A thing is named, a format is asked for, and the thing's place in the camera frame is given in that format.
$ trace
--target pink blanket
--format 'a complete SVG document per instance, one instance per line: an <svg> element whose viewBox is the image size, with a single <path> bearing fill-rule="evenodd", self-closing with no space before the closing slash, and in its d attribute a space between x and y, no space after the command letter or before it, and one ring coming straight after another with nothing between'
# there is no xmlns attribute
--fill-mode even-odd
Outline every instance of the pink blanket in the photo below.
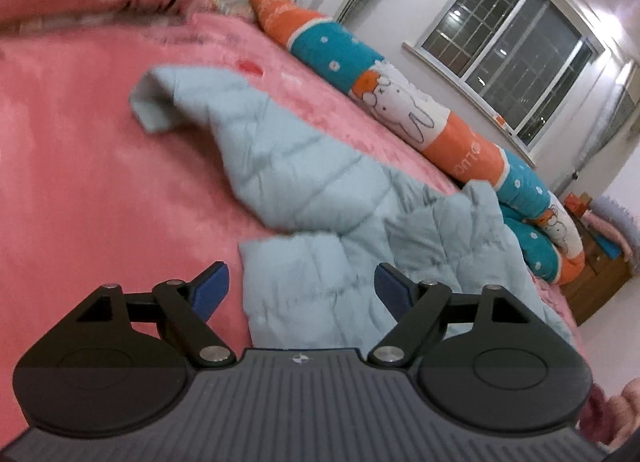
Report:
<svg viewBox="0 0 640 462"><path fill-rule="evenodd" d="M210 325L250 344L238 242L270 234L234 200L212 137L149 137L128 96L159 64L233 68L308 123L444 193L454 185L258 29L217 16L182 28L98 28L0 40L0 445L24 429L11 376L101 283L147 291L216 260L229 295Z"/></svg>

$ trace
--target quilted fabric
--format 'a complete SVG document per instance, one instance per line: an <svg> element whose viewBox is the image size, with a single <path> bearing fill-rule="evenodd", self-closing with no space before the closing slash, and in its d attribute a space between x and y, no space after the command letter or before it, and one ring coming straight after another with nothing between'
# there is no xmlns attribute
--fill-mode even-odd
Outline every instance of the quilted fabric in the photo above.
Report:
<svg viewBox="0 0 640 462"><path fill-rule="evenodd" d="M446 197L307 125L227 70L161 67L132 106L208 127L236 197L282 235L241 246L244 310L256 347L356 347L395 324L373 288L380 262L459 293L505 286L566 340L505 226L491 185ZM463 326L452 328L460 333Z"/></svg>

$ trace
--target window pane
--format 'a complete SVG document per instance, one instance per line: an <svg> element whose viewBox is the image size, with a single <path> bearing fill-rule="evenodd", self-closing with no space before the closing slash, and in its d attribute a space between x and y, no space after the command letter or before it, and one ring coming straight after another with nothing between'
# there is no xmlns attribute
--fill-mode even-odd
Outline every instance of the window pane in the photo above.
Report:
<svg viewBox="0 0 640 462"><path fill-rule="evenodd" d="M458 0L422 48L462 76L518 0Z"/></svg>
<svg viewBox="0 0 640 462"><path fill-rule="evenodd" d="M576 54L571 65L562 75L560 81L556 84L551 94L546 97L545 101L540 105L533 117L527 122L523 129L518 133L520 140L529 145L533 138L543 129L545 124L551 119L558 105L564 99L564 96L569 92L569 89L574 85L575 80L581 73L585 65L593 57L593 51L588 46L584 45Z"/></svg>
<svg viewBox="0 0 640 462"><path fill-rule="evenodd" d="M549 0L527 0L479 65L478 70L486 74L481 77L482 82L471 81L475 76L472 74L467 84L515 129L553 83L581 38ZM580 67L571 81L569 76L565 78L566 82L570 81L569 87L584 63L576 62ZM559 94L563 92L558 103L567 91L568 88L558 90Z"/></svg>

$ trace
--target red spot on sheet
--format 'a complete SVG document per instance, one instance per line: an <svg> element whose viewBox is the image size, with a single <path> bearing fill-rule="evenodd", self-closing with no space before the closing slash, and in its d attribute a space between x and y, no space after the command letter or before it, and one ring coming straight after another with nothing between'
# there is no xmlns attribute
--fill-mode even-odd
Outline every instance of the red spot on sheet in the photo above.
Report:
<svg viewBox="0 0 640 462"><path fill-rule="evenodd" d="M264 71L262 70L260 65L254 64L254 62L251 62L249 60L238 60L236 65L238 66L238 70L241 70L242 72L257 74L258 76L262 76L264 74Z"/></svg>

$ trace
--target window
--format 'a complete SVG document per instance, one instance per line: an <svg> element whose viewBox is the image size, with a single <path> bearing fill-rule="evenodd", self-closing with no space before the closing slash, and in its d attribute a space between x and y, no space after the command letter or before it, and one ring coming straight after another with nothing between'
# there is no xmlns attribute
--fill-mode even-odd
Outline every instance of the window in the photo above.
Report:
<svg viewBox="0 0 640 462"><path fill-rule="evenodd" d="M550 0L457 0L422 48L527 146L595 56Z"/></svg>

